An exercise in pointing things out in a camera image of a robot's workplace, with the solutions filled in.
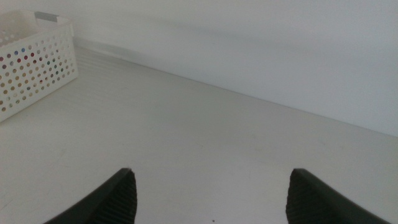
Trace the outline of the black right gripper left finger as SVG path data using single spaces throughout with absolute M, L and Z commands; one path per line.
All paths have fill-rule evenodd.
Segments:
M 136 213 L 136 178 L 130 168 L 122 168 L 92 193 L 45 224 L 134 224 Z

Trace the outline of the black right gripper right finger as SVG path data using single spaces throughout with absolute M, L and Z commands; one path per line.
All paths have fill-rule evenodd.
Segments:
M 305 169 L 290 175 L 285 213 L 289 223 L 388 224 Z

